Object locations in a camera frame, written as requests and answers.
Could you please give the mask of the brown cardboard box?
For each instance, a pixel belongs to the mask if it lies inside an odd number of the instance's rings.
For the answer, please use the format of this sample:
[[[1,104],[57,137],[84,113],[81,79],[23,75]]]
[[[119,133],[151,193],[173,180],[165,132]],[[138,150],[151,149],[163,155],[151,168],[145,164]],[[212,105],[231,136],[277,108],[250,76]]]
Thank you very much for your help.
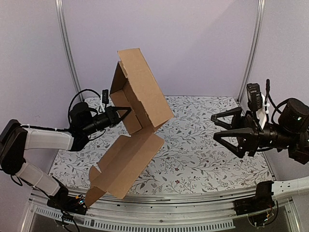
[[[120,50],[118,55],[110,98],[114,106],[131,108],[123,120],[129,135],[119,136],[97,167],[90,168],[87,207],[105,193],[125,197],[164,144],[155,132],[174,116],[141,50]]]

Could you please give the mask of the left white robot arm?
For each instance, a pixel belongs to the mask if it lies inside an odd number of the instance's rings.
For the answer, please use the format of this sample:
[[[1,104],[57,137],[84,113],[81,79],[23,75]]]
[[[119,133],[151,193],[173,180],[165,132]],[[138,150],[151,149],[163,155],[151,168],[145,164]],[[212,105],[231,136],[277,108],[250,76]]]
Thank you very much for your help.
[[[24,152],[30,149],[81,151],[90,142],[90,135],[116,126],[130,112],[130,107],[108,106],[99,113],[85,102],[78,103],[69,111],[68,129],[32,128],[11,119],[0,135],[0,166],[6,174],[43,191],[60,209],[67,210],[72,205],[68,189],[26,161]]]

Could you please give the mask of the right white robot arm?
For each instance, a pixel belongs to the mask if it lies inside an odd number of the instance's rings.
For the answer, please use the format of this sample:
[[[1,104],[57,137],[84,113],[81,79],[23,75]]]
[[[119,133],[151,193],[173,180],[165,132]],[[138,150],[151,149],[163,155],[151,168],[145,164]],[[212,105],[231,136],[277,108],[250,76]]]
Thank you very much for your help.
[[[278,158],[270,159],[270,166],[279,178],[277,181],[261,182],[256,186],[256,195],[250,199],[254,211],[261,210],[268,203],[268,196],[279,198],[302,195],[309,192],[309,131],[297,126],[288,129],[285,124],[266,122],[263,126],[251,112],[241,115],[241,108],[211,116],[212,122],[224,128],[213,135],[238,158],[253,157],[257,152],[272,149],[286,150],[291,160],[302,164],[297,168],[291,161],[284,164]]]

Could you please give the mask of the floral patterned table mat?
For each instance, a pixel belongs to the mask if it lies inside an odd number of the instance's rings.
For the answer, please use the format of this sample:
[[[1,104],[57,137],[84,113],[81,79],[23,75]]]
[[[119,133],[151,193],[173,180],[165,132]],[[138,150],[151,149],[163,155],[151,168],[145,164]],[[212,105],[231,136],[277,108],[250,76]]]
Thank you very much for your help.
[[[157,130],[165,143],[130,189],[132,194],[206,193],[253,187],[273,178],[262,153],[242,159],[213,140],[211,115],[237,107],[231,97],[168,96],[174,117]],[[64,185],[87,189],[88,173],[120,136],[123,124],[97,133],[80,152],[59,151],[49,171]]]

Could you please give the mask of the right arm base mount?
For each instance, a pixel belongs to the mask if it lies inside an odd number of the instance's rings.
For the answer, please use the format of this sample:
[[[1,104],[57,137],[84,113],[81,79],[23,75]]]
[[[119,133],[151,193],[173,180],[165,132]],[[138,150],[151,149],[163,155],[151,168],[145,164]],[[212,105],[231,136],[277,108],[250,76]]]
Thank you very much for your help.
[[[255,195],[248,198],[233,201],[236,215],[249,214],[261,210],[266,210],[275,206],[272,199],[272,185],[274,181],[264,181],[257,184]]]

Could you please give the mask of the right aluminium frame post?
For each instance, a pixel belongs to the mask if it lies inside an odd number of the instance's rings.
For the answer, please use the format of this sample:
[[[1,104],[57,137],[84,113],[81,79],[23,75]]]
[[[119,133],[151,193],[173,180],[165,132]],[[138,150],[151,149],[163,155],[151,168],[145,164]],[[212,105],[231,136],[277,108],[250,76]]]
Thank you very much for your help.
[[[264,17],[264,11],[265,11],[265,0],[259,0],[258,5],[257,5],[257,12],[256,12],[256,20],[255,20],[255,25],[254,25],[254,30],[253,30],[253,38],[251,42],[251,47],[250,47],[250,52],[249,56],[247,59],[243,79],[241,82],[241,86],[239,89],[238,97],[237,97],[237,102],[241,103],[244,95],[245,95],[245,90],[246,90],[246,85],[248,84],[248,81],[250,79],[251,71],[253,68],[253,63],[258,47],[258,42],[259,42],[259,37],[261,33],[261,28],[262,28],[262,23],[263,23],[263,17]]]

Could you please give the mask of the aluminium frame post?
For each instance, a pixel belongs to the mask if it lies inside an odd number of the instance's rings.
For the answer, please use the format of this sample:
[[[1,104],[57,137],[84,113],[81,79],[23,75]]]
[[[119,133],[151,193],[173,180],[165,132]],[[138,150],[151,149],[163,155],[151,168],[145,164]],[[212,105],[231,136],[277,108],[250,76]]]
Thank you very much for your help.
[[[65,51],[71,79],[73,82],[75,92],[78,93],[82,89],[81,89],[81,85],[80,85],[79,78],[78,78],[77,71],[76,71],[75,64],[74,64],[73,54],[72,54],[71,47],[70,47],[70,40],[69,40],[69,35],[68,35],[68,30],[67,30],[67,25],[66,25],[66,20],[65,20],[63,1],[55,0],[55,5],[56,5],[56,13],[57,13],[60,34],[61,34],[61,38],[62,38],[62,42],[64,46],[64,51]]]
[[[265,11],[265,0],[259,0],[258,5],[257,5],[257,12],[256,12],[256,20],[255,20],[255,25],[254,25],[254,30],[253,30],[253,38],[251,42],[251,47],[250,47],[250,52],[249,56],[247,59],[243,79],[241,82],[241,86],[239,89],[238,97],[237,97],[237,102],[241,103],[244,95],[245,95],[245,90],[246,90],[246,85],[248,84],[248,81],[250,79],[251,71],[253,68],[253,63],[258,47],[258,42],[259,42],[259,37],[261,33],[261,28],[262,28],[262,23],[263,23],[263,17],[264,17],[264,11]]]

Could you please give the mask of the front aluminium rail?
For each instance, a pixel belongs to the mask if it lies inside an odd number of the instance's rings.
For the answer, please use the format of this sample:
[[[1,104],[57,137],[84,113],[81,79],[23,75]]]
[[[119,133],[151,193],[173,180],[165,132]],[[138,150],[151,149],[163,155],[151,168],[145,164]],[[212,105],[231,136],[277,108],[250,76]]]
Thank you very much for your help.
[[[129,194],[119,200],[105,195],[85,215],[62,219],[47,206],[47,197],[34,190],[27,202],[20,231],[65,232],[299,232],[300,220],[292,198],[276,200],[270,224],[258,227],[248,215],[238,216],[233,201],[251,197],[253,187],[181,195]]]

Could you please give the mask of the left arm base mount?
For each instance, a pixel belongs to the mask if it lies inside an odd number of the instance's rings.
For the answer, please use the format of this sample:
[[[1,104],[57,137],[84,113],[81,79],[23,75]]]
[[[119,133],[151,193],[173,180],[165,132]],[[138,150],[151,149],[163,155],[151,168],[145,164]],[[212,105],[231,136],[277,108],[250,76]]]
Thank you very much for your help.
[[[60,186],[55,196],[49,196],[47,206],[62,210],[64,212],[86,215],[87,206],[85,205],[85,197],[80,194],[75,197],[69,196],[69,190],[60,181],[54,180]]]

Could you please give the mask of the left aluminium frame post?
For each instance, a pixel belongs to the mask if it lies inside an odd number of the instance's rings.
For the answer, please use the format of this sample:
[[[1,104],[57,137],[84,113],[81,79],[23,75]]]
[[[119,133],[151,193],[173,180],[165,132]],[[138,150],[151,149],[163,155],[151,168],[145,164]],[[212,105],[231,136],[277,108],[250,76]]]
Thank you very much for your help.
[[[68,35],[68,30],[67,30],[67,25],[66,25],[66,20],[65,20],[63,1],[55,0],[55,5],[56,5],[56,13],[57,13],[60,34],[61,34],[61,38],[62,38],[62,42],[64,46],[64,51],[65,51],[71,79],[73,82],[75,92],[78,93],[82,89],[81,89],[81,85],[80,85],[79,78],[78,78],[77,71],[76,71],[75,64],[74,64],[73,54],[72,54],[71,47],[70,47],[70,40],[69,40],[69,35]]]

